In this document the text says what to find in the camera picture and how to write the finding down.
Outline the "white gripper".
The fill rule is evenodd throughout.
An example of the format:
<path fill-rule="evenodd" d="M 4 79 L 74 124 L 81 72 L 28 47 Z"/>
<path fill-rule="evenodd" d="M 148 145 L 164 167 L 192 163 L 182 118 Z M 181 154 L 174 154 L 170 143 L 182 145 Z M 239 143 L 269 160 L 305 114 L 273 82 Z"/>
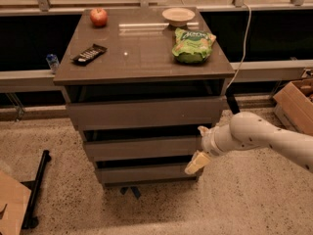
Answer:
<path fill-rule="evenodd" d="M 217 148 L 214 142 L 213 132 L 200 125 L 198 131 L 201 134 L 201 146 L 204 152 L 196 151 L 191 161 L 187 164 L 185 172 L 187 174 L 195 174 L 210 162 L 210 157 L 218 157 Z"/>

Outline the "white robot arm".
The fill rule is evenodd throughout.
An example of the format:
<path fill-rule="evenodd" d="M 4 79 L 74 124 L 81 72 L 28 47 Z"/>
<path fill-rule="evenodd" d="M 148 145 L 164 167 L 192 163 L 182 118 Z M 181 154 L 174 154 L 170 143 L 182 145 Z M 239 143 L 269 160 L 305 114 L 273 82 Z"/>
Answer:
<path fill-rule="evenodd" d="M 256 147 L 270 148 L 313 172 L 313 137 L 282 129 L 256 114 L 240 112 L 233 115 L 228 124 L 212 128 L 199 126 L 198 130 L 201 133 L 202 150 L 193 154 L 185 168 L 187 174 L 195 174 L 208 165 L 212 158 Z"/>

